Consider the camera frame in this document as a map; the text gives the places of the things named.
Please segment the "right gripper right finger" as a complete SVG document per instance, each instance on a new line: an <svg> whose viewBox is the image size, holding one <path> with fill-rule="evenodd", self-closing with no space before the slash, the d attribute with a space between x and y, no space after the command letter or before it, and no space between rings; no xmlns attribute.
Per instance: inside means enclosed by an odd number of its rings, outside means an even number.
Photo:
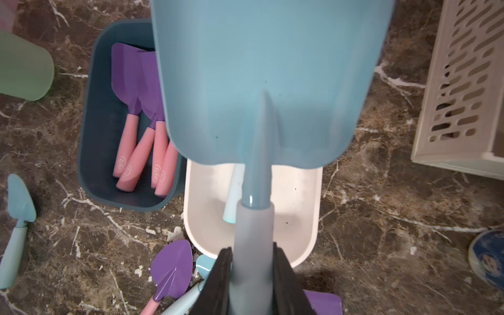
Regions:
<svg viewBox="0 0 504 315"><path fill-rule="evenodd" d="M316 314L283 249L273 245L273 314Z"/></svg>

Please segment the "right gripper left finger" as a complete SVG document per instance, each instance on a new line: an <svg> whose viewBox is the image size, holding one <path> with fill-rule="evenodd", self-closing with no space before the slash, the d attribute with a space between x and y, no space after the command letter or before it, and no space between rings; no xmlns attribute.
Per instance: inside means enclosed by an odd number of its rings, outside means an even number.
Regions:
<svg viewBox="0 0 504 315"><path fill-rule="evenodd" d="M228 314L232 249L221 249L213 259L201 255L196 260L196 270L204 282L196 287L199 295L189 314Z"/></svg>

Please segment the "purple square shovel pink handle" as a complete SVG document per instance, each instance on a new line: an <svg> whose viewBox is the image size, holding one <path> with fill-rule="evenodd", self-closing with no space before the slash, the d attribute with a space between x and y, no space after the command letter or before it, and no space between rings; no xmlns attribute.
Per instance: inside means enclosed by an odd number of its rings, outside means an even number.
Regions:
<svg viewBox="0 0 504 315"><path fill-rule="evenodd" d="M142 50L124 43L112 46L112 90L116 97L127 105L128 114L119 142L113 176L121 177L136 145L139 115L142 111L137 78L141 66L139 53Z"/></svg>

